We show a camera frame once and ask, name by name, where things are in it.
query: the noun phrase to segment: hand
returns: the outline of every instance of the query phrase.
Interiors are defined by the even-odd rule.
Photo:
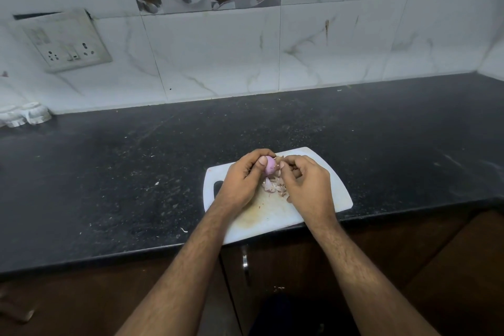
[[[290,201],[308,228],[337,225],[329,172],[307,155],[289,155],[280,168]]]
[[[275,157],[269,149],[256,149],[231,165],[212,206],[222,207],[232,218],[236,217],[254,196],[268,164],[266,155]]]

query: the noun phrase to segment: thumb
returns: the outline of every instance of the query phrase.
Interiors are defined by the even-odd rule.
[[[287,162],[284,161],[280,162],[280,170],[281,170],[280,176],[284,180],[287,190],[290,190],[296,183],[296,177],[294,176]]]
[[[268,159],[265,155],[262,155],[257,161],[255,161],[255,164],[254,166],[252,166],[252,170],[250,170],[247,179],[250,179],[254,181],[255,184],[257,184],[259,178],[261,178],[261,175],[263,174],[262,172],[266,168],[266,165],[268,165]]]

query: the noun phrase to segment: black granite countertop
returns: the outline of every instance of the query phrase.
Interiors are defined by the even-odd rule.
[[[500,201],[502,117],[504,82],[465,74],[2,128],[0,274],[184,243],[206,169],[254,148],[318,153],[352,197],[342,221]]]

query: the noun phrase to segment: switch plate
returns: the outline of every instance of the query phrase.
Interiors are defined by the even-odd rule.
[[[34,49],[47,72],[112,61],[84,8],[13,21],[19,38]]]

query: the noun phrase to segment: cutting board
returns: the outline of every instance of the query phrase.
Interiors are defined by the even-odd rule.
[[[336,172],[325,162],[322,157],[310,148],[299,148],[276,153],[277,155],[307,155],[320,166],[329,171],[331,175],[331,190],[333,194],[335,212],[348,210],[353,206],[352,199],[347,189],[341,182]],[[205,212],[214,201],[214,184],[223,181],[229,167],[234,162],[225,165],[210,167],[205,175],[203,183],[203,204]],[[283,229],[291,225],[303,222],[303,218],[292,203],[287,202],[287,196],[281,197],[278,193],[268,193],[259,184],[254,198],[244,208],[243,212],[234,220],[229,227],[224,244],[237,242],[242,239],[254,237]]]

